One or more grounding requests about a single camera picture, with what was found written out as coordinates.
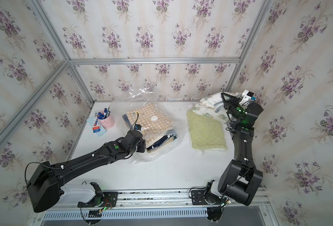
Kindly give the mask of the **light green blanket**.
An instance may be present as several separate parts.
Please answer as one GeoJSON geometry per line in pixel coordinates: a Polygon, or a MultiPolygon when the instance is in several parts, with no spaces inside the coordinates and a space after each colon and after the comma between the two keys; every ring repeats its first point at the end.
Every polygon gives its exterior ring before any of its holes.
{"type": "Polygon", "coordinates": [[[207,116],[187,112],[191,146],[195,150],[226,151],[222,124],[207,116]]]}

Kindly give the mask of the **white patterned blanket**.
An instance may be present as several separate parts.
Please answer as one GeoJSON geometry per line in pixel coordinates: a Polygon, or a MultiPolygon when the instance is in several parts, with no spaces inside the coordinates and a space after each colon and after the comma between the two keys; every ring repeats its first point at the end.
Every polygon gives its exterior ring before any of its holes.
{"type": "Polygon", "coordinates": [[[209,117],[221,123],[227,123],[229,121],[226,110],[224,109],[221,92],[201,99],[195,104],[192,111],[198,115],[209,117]]]}

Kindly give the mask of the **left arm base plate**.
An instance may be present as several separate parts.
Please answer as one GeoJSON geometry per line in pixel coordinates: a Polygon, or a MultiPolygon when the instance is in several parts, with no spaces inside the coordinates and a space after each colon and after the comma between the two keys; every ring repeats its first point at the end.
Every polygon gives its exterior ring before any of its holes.
{"type": "Polygon", "coordinates": [[[103,192],[96,194],[89,202],[79,202],[78,208],[113,208],[116,206],[119,192],[103,192]]]}

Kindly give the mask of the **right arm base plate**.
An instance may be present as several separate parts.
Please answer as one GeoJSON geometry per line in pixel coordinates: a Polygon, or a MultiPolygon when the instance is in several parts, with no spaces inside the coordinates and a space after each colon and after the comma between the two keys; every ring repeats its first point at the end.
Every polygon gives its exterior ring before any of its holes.
{"type": "Polygon", "coordinates": [[[221,205],[227,199],[207,192],[205,188],[194,188],[189,191],[192,205],[221,205]]]}

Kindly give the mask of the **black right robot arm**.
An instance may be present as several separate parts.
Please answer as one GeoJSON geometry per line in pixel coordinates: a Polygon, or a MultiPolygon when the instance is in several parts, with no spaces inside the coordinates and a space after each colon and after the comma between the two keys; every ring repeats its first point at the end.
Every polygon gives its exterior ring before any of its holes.
{"type": "Polygon", "coordinates": [[[234,144],[234,158],[219,180],[218,192],[249,206],[263,180],[263,173],[256,168],[252,153],[254,125],[263,108],[255,101],[248,101],[243,106],[240,97],[225,92],[221,97],[229,119],[226,130],[234,144]]]}

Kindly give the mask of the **orange checkered blanket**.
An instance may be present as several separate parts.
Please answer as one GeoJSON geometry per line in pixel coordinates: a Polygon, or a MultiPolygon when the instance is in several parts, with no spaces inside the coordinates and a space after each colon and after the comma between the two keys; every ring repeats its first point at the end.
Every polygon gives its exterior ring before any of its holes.
{"type": "Polygon", "coordinates": [[[142,126],[141,133],[146,140],[146,147],[152,145],[154,142],[162,138],[168,131],[173,129],[173,120],[153,103],[133,109],[127,112],[126,115],[131,124],[133,124],[136,121],[137,116],[139,116],[136,123],[142,126]],[[158,116],[157,121],[150,120],[154,115],[158,116]]]}

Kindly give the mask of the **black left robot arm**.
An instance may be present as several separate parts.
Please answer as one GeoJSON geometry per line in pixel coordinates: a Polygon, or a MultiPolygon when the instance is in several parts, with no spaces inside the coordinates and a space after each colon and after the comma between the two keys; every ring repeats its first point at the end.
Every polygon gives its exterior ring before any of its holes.
{"type": "Polygon", "coordinates": [[[56,164],[38,163],[26,188],[33,211],[40,213],[53,207],[64,194],[61,187],[95,168],[124,160],[135,152],[143,153],[146,140],[141,132],[130,130],[125,137],[103,144],[97,150],[56,164]]]}

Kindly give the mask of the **clear plastic vacuum bag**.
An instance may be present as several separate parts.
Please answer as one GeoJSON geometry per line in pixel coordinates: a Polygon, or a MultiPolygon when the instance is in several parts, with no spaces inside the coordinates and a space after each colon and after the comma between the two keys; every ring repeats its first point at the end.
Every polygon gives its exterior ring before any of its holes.
{"type": "Polygon", "coordinates": [[[111,115],[120,130],[136,129],[145,140],[142,153],[133,155],[133,163],[147,163],[179,146],[187,132],[185,120],[164,106],[154,88],[131,88],[111,103],[111,115]]]}

